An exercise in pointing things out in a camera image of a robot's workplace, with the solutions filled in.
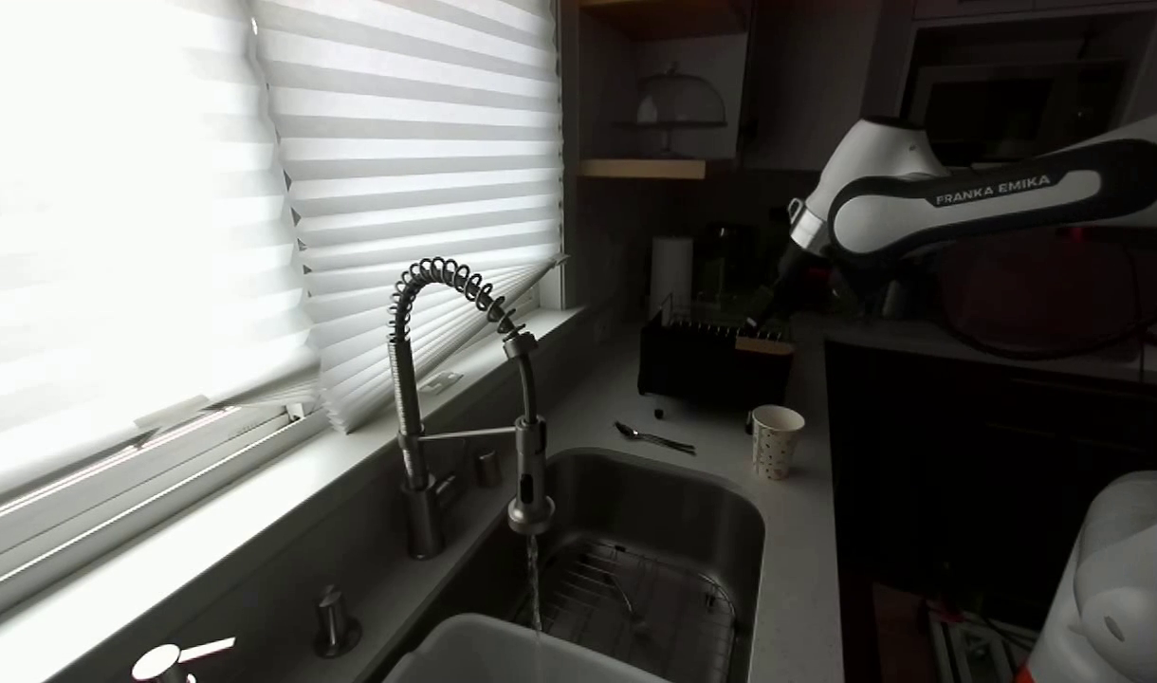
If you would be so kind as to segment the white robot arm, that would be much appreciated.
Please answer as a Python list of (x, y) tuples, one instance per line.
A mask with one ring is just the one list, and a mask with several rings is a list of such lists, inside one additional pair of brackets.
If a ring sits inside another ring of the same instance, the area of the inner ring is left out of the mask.
[(788, 201), (769, 292), (788, 295), (812, 259), (880, 270), (928, 243), (1071, 224), (1157, 233), (1157, 115), (981, 171), (950, 171), (918, 127), (856, 118)]

